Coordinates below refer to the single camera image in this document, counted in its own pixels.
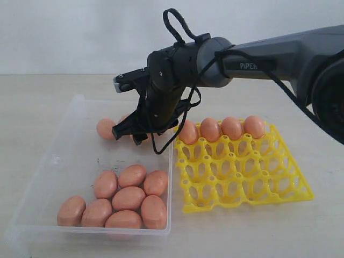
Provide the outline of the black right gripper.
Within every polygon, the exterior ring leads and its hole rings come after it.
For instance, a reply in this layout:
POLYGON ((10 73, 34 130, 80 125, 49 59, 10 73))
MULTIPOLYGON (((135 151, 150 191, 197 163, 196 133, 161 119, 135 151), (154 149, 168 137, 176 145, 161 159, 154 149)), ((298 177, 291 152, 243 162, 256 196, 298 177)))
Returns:
POLYGON ((175 110, 185 91, 184 85, 177 85, 169 92, 160 90, 151 80, 148 81, 144 98, 140 98, 137 110, 124 116, 112 128, 116 140, 131 135, 138 146, 153 136, 162 136, 178 123, 175 110))

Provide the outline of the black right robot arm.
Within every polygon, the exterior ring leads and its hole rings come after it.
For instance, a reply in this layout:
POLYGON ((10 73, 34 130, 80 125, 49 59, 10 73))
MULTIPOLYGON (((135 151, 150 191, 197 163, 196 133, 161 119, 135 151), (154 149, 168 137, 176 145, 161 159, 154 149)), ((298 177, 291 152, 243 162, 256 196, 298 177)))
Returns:
POLYGON ((136 90, 136 110, 114 126, 116 139, 132 135, 139 145, 151 133, 178 125, 193 103, 185 88, 222 88, 233 78, 272 80, 322 130, 343 142, 343 26, 318 28, 234 45, 202 35, 154 51, 147 66, 117 76, 117 92, 136 90))

